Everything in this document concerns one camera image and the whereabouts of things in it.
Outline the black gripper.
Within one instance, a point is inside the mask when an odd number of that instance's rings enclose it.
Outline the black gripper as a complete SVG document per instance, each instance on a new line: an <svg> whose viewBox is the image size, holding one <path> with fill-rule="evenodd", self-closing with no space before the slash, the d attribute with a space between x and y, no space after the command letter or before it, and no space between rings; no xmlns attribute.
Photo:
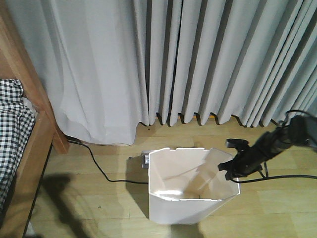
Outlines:
<svg viewBox="0 0 317 238"><path fill-rule="evenodd" d="M226 171L225 179L245 178L261 170L261 163L265 161L265 154L257 148L240 151L227 162L218 165L219 171Z"/></svg>

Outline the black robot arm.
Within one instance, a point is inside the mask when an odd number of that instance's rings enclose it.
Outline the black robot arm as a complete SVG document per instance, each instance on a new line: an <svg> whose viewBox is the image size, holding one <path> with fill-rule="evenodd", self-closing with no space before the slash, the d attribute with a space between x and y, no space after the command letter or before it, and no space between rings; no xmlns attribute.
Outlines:
<svg viewBox="0 0 317 238"><path fill-rule="evenodd" d="M237 150L232 160L218 165L219 171L226 171L226 180L245 178L255 172L267 179L268 174L262 173L267 169L266 161L292 146L317 149L317 118L297 115L274 131L265 132L252 146L247 140L235 138L227 139L226 146Z"/></svg>

